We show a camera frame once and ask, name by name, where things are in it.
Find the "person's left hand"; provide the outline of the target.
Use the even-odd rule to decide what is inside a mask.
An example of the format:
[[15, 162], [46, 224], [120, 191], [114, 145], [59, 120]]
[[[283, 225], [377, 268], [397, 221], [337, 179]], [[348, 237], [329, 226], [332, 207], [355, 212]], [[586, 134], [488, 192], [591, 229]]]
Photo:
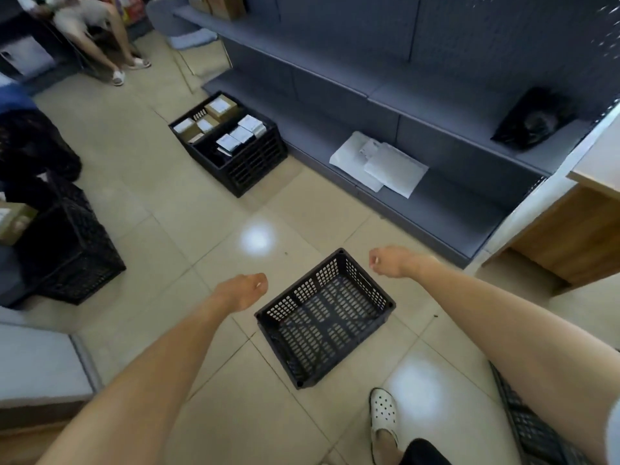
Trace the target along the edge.
[[259, 299], [249, 299], [244, 296], [245, 274], [223, 281], [213, 291], [213, 299], [218, 307], [227, 314], [245, 311]]

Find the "person's right hand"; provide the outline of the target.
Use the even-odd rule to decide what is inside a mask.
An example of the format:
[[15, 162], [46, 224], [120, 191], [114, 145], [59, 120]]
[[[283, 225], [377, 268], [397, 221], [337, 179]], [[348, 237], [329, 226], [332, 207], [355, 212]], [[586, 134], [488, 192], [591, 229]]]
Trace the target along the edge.
[[417, 279], [419, 255], [405, 247], [395, 245], [374, 249], [384, 249], [382, 262], [388, 273], [386, 277]]

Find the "person's right forearm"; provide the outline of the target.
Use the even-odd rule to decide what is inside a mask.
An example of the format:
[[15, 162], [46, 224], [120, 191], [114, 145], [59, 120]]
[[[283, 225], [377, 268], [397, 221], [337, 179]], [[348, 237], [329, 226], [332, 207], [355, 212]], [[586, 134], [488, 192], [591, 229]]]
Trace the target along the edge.
[[534, 414], [593, 463], [620, 465], [619, 351], [434, 258], [407, 268]]

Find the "person's left forearm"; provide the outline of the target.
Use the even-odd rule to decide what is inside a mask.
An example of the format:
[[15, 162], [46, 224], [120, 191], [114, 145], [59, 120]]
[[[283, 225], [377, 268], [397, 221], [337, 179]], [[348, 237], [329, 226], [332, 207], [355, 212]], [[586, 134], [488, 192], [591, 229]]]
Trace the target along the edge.
[[99, 392], [35, 465], [157, 465], [233, 301], [213, 292]]

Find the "empty black plastic crate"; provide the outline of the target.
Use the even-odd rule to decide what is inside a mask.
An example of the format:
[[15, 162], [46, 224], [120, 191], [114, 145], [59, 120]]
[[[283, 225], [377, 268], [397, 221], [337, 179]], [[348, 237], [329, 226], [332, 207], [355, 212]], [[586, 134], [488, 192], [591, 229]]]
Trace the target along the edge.
[[314, 387], [374, 334], [396, 302], [343, 248], [254, 314], [297, 390]]

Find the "small white padded envelope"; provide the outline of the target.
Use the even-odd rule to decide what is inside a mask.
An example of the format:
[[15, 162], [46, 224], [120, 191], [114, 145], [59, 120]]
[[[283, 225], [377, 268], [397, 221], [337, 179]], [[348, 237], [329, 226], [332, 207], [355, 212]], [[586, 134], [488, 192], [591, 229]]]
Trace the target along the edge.
[[428, 167], [385, 142], [368, 140], [360, 150], [363, 170], [384, 187], [409, 199]]

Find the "person's white perforated shoe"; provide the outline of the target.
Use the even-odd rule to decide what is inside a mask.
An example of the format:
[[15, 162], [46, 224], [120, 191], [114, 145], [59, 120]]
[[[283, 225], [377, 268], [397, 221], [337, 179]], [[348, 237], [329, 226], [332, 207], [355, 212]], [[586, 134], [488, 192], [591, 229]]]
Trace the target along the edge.
[[392, 395], [380, 387], [369, 393], [370, 447], [374, 465], [399, 465], [398, 407]]

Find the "wooden desk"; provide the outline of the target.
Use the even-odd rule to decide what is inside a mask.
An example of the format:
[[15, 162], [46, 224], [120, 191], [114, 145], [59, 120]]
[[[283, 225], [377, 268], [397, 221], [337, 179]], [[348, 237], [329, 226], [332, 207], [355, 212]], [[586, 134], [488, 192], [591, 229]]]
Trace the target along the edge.
[[620, 273], [620, 139], [595, 144], [566, 194], [482, 263], [518, 253], [563, 283], [560, 295]]

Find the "grey metal shelf unit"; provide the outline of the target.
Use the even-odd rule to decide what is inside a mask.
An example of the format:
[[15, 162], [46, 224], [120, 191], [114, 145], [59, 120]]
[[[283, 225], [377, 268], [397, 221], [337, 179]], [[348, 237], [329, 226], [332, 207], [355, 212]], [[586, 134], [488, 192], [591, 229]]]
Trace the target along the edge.
[[[291, 154], [461, 268], [620, 103], [620, 0], [246, 0], [204, 85], [275, 121]], [[533, 87], [577, 118], [516, 152], [491, 137]], [[409, 199], [329, 163], [354, 131], [429, 169]]]

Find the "stacked black plastic crates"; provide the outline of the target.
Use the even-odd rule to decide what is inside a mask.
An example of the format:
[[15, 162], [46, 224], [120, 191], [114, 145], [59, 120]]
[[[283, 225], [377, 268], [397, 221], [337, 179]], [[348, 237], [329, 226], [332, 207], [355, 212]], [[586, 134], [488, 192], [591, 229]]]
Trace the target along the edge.
[[0, 242], [1, 306], [35, 295], [80, 305], [127, 269], [84, 191], [56, 173], [0, 180], [0, 220], [9, 204], [36, 215], [15, 244]]

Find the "person's black trouser leg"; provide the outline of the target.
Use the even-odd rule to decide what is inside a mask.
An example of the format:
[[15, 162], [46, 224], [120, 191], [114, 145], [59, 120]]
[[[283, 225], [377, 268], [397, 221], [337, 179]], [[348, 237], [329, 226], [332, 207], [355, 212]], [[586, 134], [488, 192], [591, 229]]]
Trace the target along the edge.
[[452, 463], [428, 440], [415, 438], [408, 444], [398, 465], [452, 465]]

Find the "black plastic bag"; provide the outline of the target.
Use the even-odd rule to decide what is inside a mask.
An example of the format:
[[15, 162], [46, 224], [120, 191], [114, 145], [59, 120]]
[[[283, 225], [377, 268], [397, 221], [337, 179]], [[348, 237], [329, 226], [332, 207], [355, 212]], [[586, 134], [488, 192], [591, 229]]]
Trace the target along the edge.
[[491, 140], [516, 152], [525, 152], [576, 118], [576, 105], [567, 95], [547, 87], [533, 87], [502, 119]]

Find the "flat black plastic crate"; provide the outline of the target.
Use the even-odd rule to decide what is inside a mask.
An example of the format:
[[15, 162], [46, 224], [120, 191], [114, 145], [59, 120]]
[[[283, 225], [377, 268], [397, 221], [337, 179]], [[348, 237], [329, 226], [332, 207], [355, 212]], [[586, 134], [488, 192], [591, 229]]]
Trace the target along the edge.
[[529, 408], [489, 363], [522, 465], [593, 465]]

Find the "brown box with label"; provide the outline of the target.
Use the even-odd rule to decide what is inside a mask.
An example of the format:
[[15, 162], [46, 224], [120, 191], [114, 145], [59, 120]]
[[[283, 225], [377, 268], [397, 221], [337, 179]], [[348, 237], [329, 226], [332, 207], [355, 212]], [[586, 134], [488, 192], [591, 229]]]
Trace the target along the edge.
[[0, 245], [13, 246], [18, 242], [37, 214], [25, 203], [0, 201]]

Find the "brown boxes on shelf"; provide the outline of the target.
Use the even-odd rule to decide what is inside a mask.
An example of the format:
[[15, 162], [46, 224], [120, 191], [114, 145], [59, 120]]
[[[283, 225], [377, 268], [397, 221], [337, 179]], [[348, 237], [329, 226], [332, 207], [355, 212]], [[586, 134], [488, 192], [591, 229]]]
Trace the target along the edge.
[[219, 19], [233, 21], [246, 15], [244, 0], [188, 0], [192, 8]]

